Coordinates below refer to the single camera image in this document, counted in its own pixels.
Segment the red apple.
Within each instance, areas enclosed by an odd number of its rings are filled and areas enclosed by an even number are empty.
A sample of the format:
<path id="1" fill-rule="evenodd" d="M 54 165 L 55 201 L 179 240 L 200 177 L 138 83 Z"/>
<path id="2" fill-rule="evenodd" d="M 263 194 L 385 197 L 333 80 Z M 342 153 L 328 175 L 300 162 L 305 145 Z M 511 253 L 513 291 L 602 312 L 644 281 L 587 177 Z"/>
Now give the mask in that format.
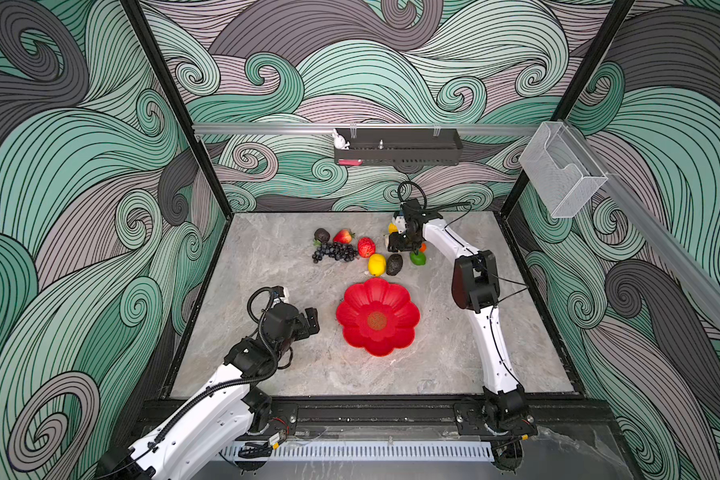
<path id="1" fill-rule="evenodd" d="M 376 253 L 375 242 L 368 237 L 363 237 L 358 241 L 357 252 L 362 258 L 370 258 Z"/>

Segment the red flower-shaped fruit bowl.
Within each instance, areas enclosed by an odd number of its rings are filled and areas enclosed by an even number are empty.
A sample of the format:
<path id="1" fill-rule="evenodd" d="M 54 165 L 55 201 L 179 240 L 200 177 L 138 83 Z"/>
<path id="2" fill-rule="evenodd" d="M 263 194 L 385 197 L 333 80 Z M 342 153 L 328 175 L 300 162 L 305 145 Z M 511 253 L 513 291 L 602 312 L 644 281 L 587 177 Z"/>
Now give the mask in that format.
<path id="1" fill-rule="evenodd" d="M 420 319 L 408 290 L 382 278 L 348 287 L 336 309 L 345 341 L 374 357 L 408 348 Z"/>

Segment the dark purple mangosteen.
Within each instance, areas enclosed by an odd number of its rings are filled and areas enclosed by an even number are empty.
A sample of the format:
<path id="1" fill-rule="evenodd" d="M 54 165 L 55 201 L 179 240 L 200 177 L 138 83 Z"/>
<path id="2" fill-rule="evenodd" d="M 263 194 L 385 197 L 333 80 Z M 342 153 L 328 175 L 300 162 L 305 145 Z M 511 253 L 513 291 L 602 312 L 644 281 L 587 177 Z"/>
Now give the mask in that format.
<path id="1" fill-rule="evenodd" d="M 331 240 L 331 235 L 327 230 L 325 230 L 323 228 L 318 228 L 314 232 L 314 242 L 316 245 L 326 244 L 330 240 Z"/>

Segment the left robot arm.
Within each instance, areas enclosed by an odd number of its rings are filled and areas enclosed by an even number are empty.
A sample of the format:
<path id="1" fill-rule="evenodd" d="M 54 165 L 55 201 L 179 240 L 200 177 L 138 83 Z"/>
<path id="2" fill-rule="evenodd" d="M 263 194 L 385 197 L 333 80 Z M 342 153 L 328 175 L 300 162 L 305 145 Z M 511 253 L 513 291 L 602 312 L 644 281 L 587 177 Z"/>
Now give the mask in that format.
<path id="1" fill-rule="evenodd" d="M 293 344 L 320 331 L 318 310 L 299 310 L 282 286 L 262 287 L 246 312 L 254 333 L 233 345 L 211 377 L 166 420 L 98 461 L 96 479 L 191 479 L 239 437 L 268 428 L 271 397 L 258 385 L 284 367 Z"/>

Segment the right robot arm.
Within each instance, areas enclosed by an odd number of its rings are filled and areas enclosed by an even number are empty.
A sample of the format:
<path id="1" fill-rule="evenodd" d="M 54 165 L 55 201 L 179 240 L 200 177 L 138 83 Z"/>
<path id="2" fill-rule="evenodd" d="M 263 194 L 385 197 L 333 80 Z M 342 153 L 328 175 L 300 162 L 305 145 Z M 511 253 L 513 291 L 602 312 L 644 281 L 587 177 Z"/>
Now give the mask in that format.
<path id="1" fill-rule="evenodd" d="M 398 184 L 395 230 L 388 234 L 391 253 L 419 253 L 425 245 L 440 252 L 452 267 L 451 296 L 466 312 L 481 361 L 484 403 L 479 417 L 494 437 L 529 438 L 537 433 L 526 391 L 515 374 L 503 337 L 500 281 L 495 255 L 455 233 L 438 207 L 428 205 L 423 188 L 411 180 Z"/>

